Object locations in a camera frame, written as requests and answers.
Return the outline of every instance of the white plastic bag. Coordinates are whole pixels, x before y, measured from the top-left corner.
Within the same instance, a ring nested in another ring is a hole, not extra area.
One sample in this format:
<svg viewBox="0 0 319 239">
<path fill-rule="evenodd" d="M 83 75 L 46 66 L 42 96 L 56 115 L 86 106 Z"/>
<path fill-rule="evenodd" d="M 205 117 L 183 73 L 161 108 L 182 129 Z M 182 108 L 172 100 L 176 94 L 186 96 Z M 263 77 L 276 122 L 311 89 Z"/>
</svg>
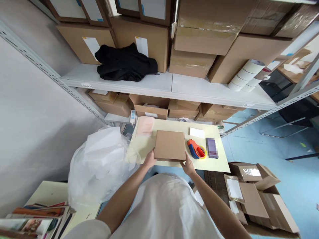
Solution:
<svg viewBox="0 0 319 239">
<path fill-rule="evenodd" d="M 75 210 L 108 201 L 138 169 L 141 157 L 126 155 L 130 140 L 119 127 L 104 127 L 87 137 L 71 160 L 69 204 Z"/>
</svg>

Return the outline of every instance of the person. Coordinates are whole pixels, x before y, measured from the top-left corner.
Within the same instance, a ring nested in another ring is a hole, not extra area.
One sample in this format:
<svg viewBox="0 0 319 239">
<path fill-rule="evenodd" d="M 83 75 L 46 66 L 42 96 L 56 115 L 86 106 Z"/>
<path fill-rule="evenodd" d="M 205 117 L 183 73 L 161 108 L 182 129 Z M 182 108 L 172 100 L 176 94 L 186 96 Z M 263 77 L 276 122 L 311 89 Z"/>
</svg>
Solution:
<svg viewBox="0 0 319 239">
<path fill-rule="evenodd" d="M 65 239 L 251 239 L 230 208 L 196 173 L 187 154 L 186 163 L 181 166 L 197 187 L 211 218 L 196 200 L 188 183 L 176 175 L 157 174 L 141 184 L 156 161 L 152 150 L 139 169 L 111 197 L 97 219 L 78 224 Z M 131 206 L 131 212 L 124 220 Z"/>
</svg>

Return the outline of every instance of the floor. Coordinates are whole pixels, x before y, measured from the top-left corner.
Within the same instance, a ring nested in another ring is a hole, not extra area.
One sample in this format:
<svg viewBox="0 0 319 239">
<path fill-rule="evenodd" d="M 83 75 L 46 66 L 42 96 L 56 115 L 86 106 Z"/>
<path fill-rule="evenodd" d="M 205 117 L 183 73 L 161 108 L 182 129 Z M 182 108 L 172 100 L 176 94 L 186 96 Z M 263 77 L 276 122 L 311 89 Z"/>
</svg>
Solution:
<svg viewBox="0 0 319 239">
<path fill-rule="evenodd" d="M 255 110 L 246 109 L 236 113 L 227 121 L 241 123 L 254 114 L 256 114 Z M 319 203 L 319 159 L 308 158 L 294 161 L 285 159 L 314 153 L 313 146 L 319 145 L 319 133 L 308 129 L 284 139 L 260 135 L 260 132 L 283 123 L 284 120 L 281 117 L 273 120 L 264 118 L 223 137 L 226 156 L 229 162 L 261 163 L 267 166 L 281 180 L 276 186 L 300 229 L 301 237 L 318 238 L 319 211 L 316 205 Z M 228 130 L 233 126 L 226 124 L 225 128 Z M 295 129 L 294 126 L 287 126 L 270 133 L 284 135 Z M 191 181 L 181 168 L 164 166 L 154 166 L 144 180 L 155 172 L 175 173 L 186 181 Z M 198 170 L 198 173 L 203 177 L 203 171 Z M 253 239 L 268 238 L 256 235 L 252 237 Z"/>
</svg>

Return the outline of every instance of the person's right hand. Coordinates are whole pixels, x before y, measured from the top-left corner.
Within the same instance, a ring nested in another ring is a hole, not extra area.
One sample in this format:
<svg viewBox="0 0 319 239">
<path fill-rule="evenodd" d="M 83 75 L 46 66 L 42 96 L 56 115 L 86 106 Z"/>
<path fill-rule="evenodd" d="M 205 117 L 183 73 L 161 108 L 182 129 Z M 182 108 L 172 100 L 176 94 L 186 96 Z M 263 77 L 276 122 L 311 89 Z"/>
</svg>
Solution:
<svg viewBox="0 0 319 239">
<path fill-rule="evenodd" d="M 185 152 L 186 154 L 186 162 L 184 164 L 184 162 L 180 162 L 180 165 L 182 166 L 184 172 L 188 175 L 191 176 L 193 174 L 196 174 L 193 162 L 190 160 L 188 154 Z"/>
</svg>

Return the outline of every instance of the wooden desk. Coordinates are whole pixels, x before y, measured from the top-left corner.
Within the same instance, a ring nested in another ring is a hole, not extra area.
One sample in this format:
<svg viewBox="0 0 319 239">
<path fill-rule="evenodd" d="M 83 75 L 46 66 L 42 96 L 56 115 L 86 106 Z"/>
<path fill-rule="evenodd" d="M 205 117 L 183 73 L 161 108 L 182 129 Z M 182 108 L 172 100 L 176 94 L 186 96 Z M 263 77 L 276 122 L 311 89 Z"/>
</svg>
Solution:
<svg viewBox="0 0 319 239">
<path fill-rule="evenodd" d="M 129 146 L 127 154 L 132 155 L 134 151 L 138 152 L 141 156 L 141 163 L 144 162 L 147 153 L 150 152 L 155 146 L 157 130 L 166 130 L 166 131 L 175 131 L 175 132 L 184 133 L 185 149 L 189 155 L 189 158 L 192 160 L 195 169 L 207 170 L 207 171 L 218 171 L 218 172 L 230 172 L 225 150 L 222 144 L 222 140 L 220 138 L 218 128 L 215 125 L 155 119 L 151 138 L 136 137 L 136 131 L 138 127 L 139 127 L 139 119 L 135 126 L 135 130 L 134 130 L 134 133 L 131 139 L 131 144 Z M 215 139 L 216 148 L 218 152 L 218 159 L 204 158 L 204 159 L 196 160 L 192 157 L 187 146 L 187 141 L 189 139 L 193 139 L 198 145 L 202 145 L 203 147 L 206 147 L 206 139 L 190 136 L 189 135 L 190 127 L 196 128 L 196 129 L 202 129 L 205 131 L 205 137 Z M 180 163 L 177 163 L 177 162 L 157 161 L 156 165 L 181 168 Z"/>
</svg>

